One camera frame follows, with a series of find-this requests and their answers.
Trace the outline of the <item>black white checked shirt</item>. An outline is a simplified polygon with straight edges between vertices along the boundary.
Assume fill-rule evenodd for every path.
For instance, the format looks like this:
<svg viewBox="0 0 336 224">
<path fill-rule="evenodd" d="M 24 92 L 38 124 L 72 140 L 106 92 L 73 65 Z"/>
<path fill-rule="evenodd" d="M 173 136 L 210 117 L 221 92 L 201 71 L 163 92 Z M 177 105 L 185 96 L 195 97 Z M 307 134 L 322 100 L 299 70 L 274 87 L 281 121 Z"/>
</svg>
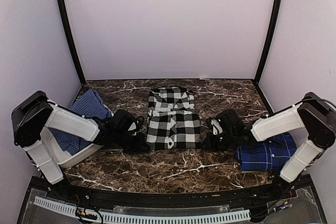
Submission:
<svg viewBox="0 0 336 224">
<path fill-rule="evenodd" d="M 201 122 L 194 92 L 184 87 L 149 91 L 146 143 L 154 151 L 200 148 Z"/>
</svg>

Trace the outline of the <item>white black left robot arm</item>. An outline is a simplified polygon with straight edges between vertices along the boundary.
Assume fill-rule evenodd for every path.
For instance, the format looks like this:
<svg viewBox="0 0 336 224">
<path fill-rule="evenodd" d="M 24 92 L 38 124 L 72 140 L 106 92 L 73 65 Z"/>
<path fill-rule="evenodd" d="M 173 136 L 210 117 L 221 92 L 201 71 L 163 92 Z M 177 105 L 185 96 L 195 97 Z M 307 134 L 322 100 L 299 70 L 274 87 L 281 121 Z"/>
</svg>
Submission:
<svg viewBox="0 0 336 224">
<path fill-rule="evenodd" d="M 13 110 L 11 119 L 14 144 L 26 152 L 63 201 L 74 197 L 63 168 L 75 166 L 103 147 L 131 154 L 150 150 L 140 131 L 144 117 L 122 109 L 112 112 L 93 90 L 68 109 L 37 91 Z"/>
</svg>

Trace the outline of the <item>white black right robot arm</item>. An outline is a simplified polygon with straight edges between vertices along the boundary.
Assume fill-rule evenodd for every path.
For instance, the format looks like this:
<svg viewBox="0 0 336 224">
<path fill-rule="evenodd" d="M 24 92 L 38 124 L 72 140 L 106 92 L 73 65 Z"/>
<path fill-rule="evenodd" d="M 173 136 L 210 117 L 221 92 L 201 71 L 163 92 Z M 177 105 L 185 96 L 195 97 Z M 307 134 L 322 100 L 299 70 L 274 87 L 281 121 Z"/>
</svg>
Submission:
<svg viewBox="0 0 336 224">
<path fill-rule="evenodd" d="M 242 172 L 278 172 L 268 188 L 280 199 L 307 167 L 335 143 L 335 104 L 309 92 L 304 98 L 271 115 L 245 124 L 233 109 L 207 119 L 209 132 L 202 148 L 233 149 Z"/>
</svg>

